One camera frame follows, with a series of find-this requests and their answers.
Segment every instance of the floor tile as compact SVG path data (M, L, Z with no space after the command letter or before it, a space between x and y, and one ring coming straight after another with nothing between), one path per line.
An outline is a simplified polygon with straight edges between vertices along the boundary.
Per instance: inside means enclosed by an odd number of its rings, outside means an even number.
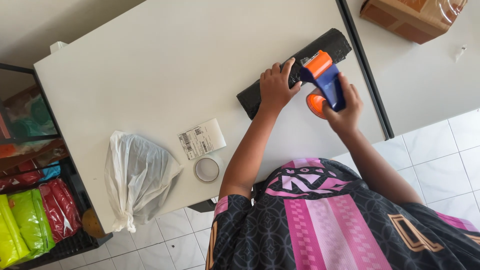
M460 152L472 189L480 189L480 147Z
M37 268L33 268L32 270L63 270L61 268L60 262L52 262L46 265L39 266Z
M205 270L205 264L197 266L197 267L190 268L188 270Z
M63 270L71 270L80 266L87 265L82 254L68 257L66 259L60 260L59 262Z
M373 147L396 171L412 166L402 136L373 144Z
M187 214L188 221L194 232L205 230L212 227L214 212L200 213L188 207L185 207L185 213Z
M480 209L480 190L474 191L473 195L475 196L475 200L477 201L477 205Z
M101 260L110 258L110 253L108 252L107 245L101 245L96 249L82 253L85 262L91 264Z
M357 169L357 166L353 162L353 159L352 159L352 156L350 155L350 153L345 153L343 155L336 156L332 159L342 163L343 165L349 167L354 172L356 172L358 175L360 175L359 170Z
M112 258L117 270L145 270L138 251L132 251Z
M205 263L194 234L166 241L168 251L177 270L184 270Z
M163 214L155 219L165 241L193 233L187 214L183 209Z
M420 196L423 203L425 203L425 198L423 197L423 193L420 188L420 183L417 179L417 175L415 174L415 170L413 169L413 167L399 170L398 173L403 177L403 179L405 179L405 181L407 181L410 184L410 186L413 187L413 189L415 189L415 191Z
M99 262L89 264L88 270L116 270L112 259L101 260Z
M145 225L137 225L136 229L136 232L130 234L137 249L163 242L162 234L155 219L150 220Z
M480 146L480 111L473 110L448 119L458 150Z
M413 168L427 204L472 191L458 153Z
M113 237L106 243L110 256L115 257L136 250L132 236L127 229L114 232Z
M480 211L473 192L429 203L427 206L442 214L466 219L480 229Z
M195 233L195 237L197 238L198 246L200 247L200 250L202 251L202 255L204 256L204 259L207 260L207 251L208 251L208 245L210 244L210 232L212 229L206 229L203 231L199 231Z
M162 270L175 270L165 243L139 249L138 254L140 254L145 270L157 270L159 265L162 266Z
M413 165L457 153L448 121L441 121L403 134Z

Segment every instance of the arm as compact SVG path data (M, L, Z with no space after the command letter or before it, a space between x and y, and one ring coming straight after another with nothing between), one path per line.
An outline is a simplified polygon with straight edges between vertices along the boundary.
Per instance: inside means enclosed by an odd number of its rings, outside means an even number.
M363 103L355 86L348 83L343 73L339 73L338 78L347 107L340 112L335 112L324 103L324 114L332 129L350 151L363 180L371 190L395 204L407 202L421 204L422 200L415 190L380 156L358 130L358 119Z
M225 170L219 198L238 194L250 198L264 156L265 146L282 108L300 91L301 82L288 87L288 75L294 58L280 72L280 63L260 75L262 103L247 133Z

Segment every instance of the person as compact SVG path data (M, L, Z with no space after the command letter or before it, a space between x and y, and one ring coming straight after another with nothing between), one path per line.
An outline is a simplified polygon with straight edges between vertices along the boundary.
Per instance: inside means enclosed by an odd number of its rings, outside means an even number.
M282 108L300 90L275 63L260 76L258 113L225 171L206 269L480 269L480 233L423 205L358 129L363 103L339 73L346 108L324 114L360 172L328 159L293 160L252 187Z

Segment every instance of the black package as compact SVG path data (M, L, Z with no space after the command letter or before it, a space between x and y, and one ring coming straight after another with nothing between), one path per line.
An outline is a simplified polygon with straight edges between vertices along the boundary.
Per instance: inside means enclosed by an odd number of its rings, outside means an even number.
M336 64L344 60L352 48L342 32L335 28L330 29L328 32L307 45L305 48L289 57L289 59L295 57L295 63L292 65L290 76L288 78L288 86L290 88L292 88L295 83L300 80L300 68L302 67L301 60L306 57L311 58L318 53L319 50L327 52L332 58L333 63ZM285 62L280 65L280 69L283 68ZM237 98L247 112L248 117L253 120L257 114L260 102L262 101L260 97L260 80L257 80L247 89L241 91L237 95Z

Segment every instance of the hand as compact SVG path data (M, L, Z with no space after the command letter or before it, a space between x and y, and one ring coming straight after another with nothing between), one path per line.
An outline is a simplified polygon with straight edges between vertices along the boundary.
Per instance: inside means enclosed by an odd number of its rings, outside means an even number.
M323 101L323 113L328 120L332 129L340 136L352 135L358 131L358 121L363 108L363 102L357 88L348 83L347 77L342 72L338 74L338 79L343 90L345 98L345 109L335 112L328 105L327 101Z
M272 69L267 69L260 75L260 108L265 111L280 113L283 107L300 91L301 82L297 82L292 89L288 87L288 76L295 58L288 60L282 72L280 63L275 63Z

